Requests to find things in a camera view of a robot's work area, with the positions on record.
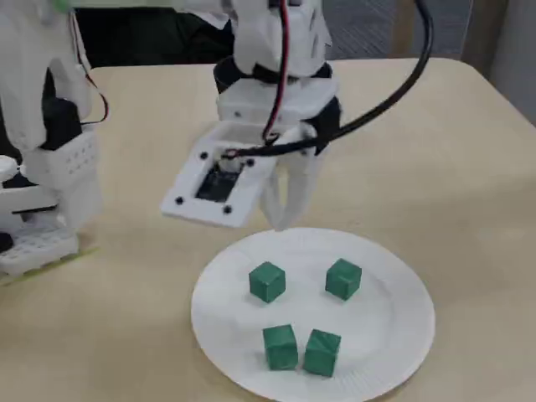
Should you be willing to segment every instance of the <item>beige table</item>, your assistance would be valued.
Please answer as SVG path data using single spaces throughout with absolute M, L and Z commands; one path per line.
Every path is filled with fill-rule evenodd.
M 383 99 L 413 63 L 336 64 L 346 117 Z M 112 104 L 100 129 L 106 206 L 88 230 L 100 248 L 0 289 L 0 400 L 260 400 L 198 349 L 189 304 L 203 267 L 264 220 L 211 229 L 158 212 L 216 119 L 210 67 L 95 77 Z M 378 241 L 430 289 L 433 350 L 385 401 L 533 400 L 536 130 L 474 70 L 434 60 L 399 107 L 333 145 L 301 224 Z

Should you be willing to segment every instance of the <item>black cable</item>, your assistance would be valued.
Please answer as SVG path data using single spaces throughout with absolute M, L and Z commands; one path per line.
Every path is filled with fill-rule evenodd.
M 360 116 L 354 121 L 350 121 L 347 125 L 341 127 L 341 129 L 334 133 L 328 142 L 333 142 L 339 138 L 356 131 L 357 129 L 369 124 L 371 121 L 382 116 L 386 111 L 395 106 L 405 95 L 415 86 L 419 78 L 423 75 L 430 57 L 434 45 L 434 20 L 430 14 L 425 0 L 414 0 L 415 6 L 419 11 L 420 19 L 425 28 L 425 42 L 419 57 L 419 61 L 415 66 L 413 72 L 408 79 L 397 89 L 389 98 L 382 103 L 374 107 L 371 111 L 368 111 L 364 115 Z M 308 148 L 323 147 L 326 145 L 326 139 L 323 138 L 310 138 L 299 142 L 291 142 L 284 145 L 274 145 L 271 147 L 253 147 L 246 149 L 231 150 L 233 157 L 278 157 L 280 155 L 286 155 L 287 153 L 304 151 Z

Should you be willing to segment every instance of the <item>white paper plate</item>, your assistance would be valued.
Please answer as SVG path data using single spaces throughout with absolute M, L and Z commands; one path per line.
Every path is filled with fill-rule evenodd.
M 347 302 L 324 291 L 344 258 L 363 268 Z M 270 261 L 286 271 L 286 292 L 270 305 L 249 293 L 248 274 Z M 419 277 L 369 240 L 325 229 L 265 232 L 231 245 L 207 266 L 193 293 L 200 347 L 226 376 L 280 402 L 365 401 L 405 382 L 430 351 L 436 316 Z M 262 329 L 291 323 L 300 355 L 313 328 L 343 337 L 335 374 L 271 372 Z

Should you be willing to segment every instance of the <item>floor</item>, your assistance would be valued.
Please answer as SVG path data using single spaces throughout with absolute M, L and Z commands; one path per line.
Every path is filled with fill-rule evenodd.
M 397 0 L 325 0 L 324 12 L 332 31 L 331 59 L 387 57 L 391 50 Z M 427 0 L 435 18 L 435 55 L 458 58 L 471 0 Z M 412 54 L 422 37 L 416 24 Z

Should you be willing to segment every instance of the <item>green block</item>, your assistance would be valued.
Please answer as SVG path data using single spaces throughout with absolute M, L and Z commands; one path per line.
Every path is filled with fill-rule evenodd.
M 303 369 L 311 374 L 332 377 L 341 339 L 338 335 L 314 329 L 307 342 Z
M 344 301 L 348 300 L 361 286 L 363 270 L 346 260 L 339 260 L 329 269 L 326 291 Z
M 286 290 L 285 272 L 265 262 L 250 273 L 250 292 L 266 303 L 272 303 Z
M 270 370 L 295 369 L 298 365 L 298 346 L 292 325 L 267 328 L 262 334 Z

